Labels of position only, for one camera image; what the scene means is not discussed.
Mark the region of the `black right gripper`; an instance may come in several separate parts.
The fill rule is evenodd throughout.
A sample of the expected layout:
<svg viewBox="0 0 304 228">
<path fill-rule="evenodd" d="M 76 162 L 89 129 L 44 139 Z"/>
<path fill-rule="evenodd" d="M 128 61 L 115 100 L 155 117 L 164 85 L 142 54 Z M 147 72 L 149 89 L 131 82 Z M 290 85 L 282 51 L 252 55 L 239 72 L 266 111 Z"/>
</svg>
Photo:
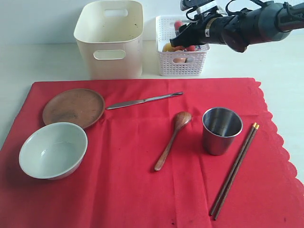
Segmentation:
<svg viewBox="0 0 304 228">
<path fill-rule="evenodd" d="M 170 39 L 173 47 L 204 44 L 225 45 L 222 31 L 228 24 L 228 16 L 207 16 L 198 22 L 183 24 L 179 27 L 178 35 Z"/>
</svg>

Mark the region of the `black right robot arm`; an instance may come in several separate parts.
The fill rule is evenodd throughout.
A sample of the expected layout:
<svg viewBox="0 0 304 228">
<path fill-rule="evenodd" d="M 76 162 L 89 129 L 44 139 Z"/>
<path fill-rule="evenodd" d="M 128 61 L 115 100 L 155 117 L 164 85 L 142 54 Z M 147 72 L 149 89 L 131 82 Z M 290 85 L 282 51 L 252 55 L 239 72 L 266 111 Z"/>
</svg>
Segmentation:
<svg viewBox="0 0 304 228">
<path fill-rule="evenodd" d="M 288 2 L 254 1 L 258 9 L 224 10 L 214 0 L 182 0 L 180 9 L 187 17 L 177 37 L 170 40 L 173 47 L 220 44 L 243 53 L 249 45 L 281 41 L 291 31 L 304 27 L 304 5 Z"/>
</svg>

